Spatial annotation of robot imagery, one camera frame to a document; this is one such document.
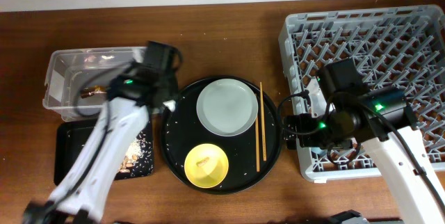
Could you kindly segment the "gold brown snack wrapper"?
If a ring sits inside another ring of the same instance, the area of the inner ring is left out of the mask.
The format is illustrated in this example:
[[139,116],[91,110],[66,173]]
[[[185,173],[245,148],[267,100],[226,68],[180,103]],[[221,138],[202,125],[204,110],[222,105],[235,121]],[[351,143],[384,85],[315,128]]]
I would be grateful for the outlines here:
[[105,94],[106,93],[106,87],[105,86],[92,86],[89,88],[84,88],[80,91],[80,97],[82,99],[87,97],[92,97],[94,95],[98,94]]

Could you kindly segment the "grey plate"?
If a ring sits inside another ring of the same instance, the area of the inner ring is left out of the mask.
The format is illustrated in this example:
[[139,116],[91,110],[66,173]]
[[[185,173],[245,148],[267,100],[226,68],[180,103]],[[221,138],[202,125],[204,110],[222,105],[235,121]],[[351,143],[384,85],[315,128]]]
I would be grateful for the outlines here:
[[211,133],[232,137],[247,131],[259,112],[253,90],[237,79],[217,79],[206,85],[196,102],[201,124]]

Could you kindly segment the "white tissue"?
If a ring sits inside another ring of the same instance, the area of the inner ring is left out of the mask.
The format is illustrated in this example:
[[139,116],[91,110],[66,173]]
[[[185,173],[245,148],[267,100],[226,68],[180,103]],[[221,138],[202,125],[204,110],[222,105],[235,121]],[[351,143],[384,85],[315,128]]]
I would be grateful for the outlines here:
[[173,99],[168,100],[168,101],[165,101],[165,102],[163,103],[163,105],[164,105],[164,107],[166,107],[167,109],[169,109],[171,112],[174,112],[175,109],[176,109],[176,101],[173,100]]

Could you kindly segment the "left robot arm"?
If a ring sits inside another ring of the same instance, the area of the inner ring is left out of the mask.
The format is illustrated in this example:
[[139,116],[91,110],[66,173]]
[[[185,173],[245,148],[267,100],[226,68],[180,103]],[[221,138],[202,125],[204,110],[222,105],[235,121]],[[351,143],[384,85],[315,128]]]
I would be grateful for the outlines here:
[[62,182],[44,204],[30,202],[23,223],[100,223],[106,199],[125,154],[155,109],[174,111],[178,48],[149,41],[142,58],[117,66],[106,87],[96,125]]

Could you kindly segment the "wooden chopstick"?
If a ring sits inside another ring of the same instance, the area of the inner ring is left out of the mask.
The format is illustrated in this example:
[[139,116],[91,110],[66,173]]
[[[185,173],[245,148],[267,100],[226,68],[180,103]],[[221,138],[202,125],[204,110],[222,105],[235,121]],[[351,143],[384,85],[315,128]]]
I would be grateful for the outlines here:
[[264,90],[262,82],[259,83],[260,86],[260,119],[261,119],[261,144],[262,144],[262,156],[263,161],[267,161],[267,150],[266,150],[266,130],[265,130],[265,115],[264,115]]
[[260,171],[260,160],[259,160],[259,119],[258,119],[258,109],[255,118],[255,161],[256,161],[256,172]]

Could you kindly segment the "yellow bowl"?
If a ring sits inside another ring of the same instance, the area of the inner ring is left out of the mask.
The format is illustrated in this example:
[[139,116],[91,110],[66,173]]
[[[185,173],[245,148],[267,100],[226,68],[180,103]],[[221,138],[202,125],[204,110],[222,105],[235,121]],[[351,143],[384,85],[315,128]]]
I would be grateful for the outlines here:
[[226,178],[229,159],[217,145],[200,144],[186,155],[184,171],[191,184],[201,189],[210,189]]

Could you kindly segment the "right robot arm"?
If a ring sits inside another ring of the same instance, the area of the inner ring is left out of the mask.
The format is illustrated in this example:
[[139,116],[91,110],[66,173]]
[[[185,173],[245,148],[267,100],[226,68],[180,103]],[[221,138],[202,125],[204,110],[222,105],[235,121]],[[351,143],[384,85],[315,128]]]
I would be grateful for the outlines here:
[[443,223],[444,188],[423,146],[418,119],[404,92],[371,90],[352,59],[324,65],[316,82],[325,100],[320,113],[282,117],[287,146],[365,150],[393,195],[405,223]]

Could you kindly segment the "food scraps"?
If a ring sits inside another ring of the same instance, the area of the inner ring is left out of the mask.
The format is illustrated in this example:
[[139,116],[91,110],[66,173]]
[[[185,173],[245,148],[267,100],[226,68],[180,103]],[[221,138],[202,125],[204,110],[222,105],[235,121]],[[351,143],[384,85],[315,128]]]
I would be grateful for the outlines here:
[[144,177],[154,169],[153,142],[146,138],[135,138],[120,164],[117,175]]

